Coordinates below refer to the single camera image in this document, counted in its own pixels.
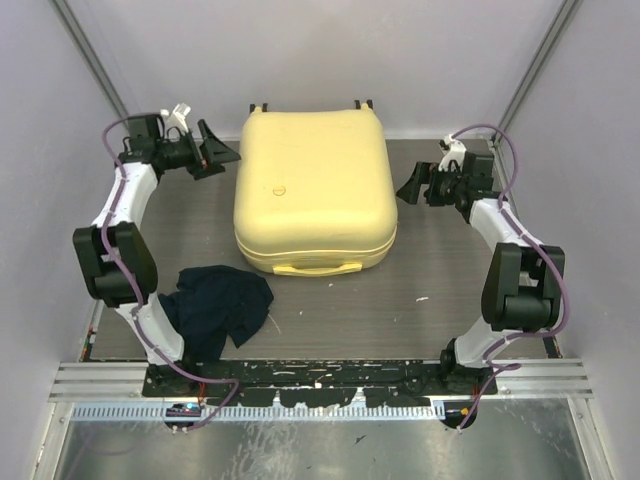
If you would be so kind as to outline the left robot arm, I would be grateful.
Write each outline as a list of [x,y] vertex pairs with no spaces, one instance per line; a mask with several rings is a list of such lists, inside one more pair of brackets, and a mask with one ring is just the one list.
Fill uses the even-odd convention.
[[142,344],[151,382],[164,380],[178,396],[218,381],[200,375],[187,360],[185,341],[159,299],[158,271],[140,226],[161,177],[185,170],[201,180],[224,172],[240,159],[204,120],[191,129],[185,104],[173,111],[145,112],[118,120],[125,126],[121,152],[109,148],[114,182],[88,227],[77,228],[72,243],[89,295],[116,311]]

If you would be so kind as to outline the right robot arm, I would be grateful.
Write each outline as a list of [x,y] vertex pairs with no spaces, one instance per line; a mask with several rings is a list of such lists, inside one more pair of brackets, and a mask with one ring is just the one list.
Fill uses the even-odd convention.
[[480,318],[440,354],[438,380],[452,394],[488,379],[497,370],[495,357],[515,340],[542,337],[562,321],[565,253],[514,216],[494,187],[493,164],[492,156],[469,152],[419,162],[396,193],[411,205],[423,198],[430,207],[454,207],[492,251]]

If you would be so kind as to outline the yellow hard-shell suitcase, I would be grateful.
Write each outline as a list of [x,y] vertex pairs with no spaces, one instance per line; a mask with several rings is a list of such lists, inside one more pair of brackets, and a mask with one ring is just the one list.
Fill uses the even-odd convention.
[[345,110],[250,108],[233,226],[259,271],[321,277],[379,264],[398,230],[384,129],[372,101]]

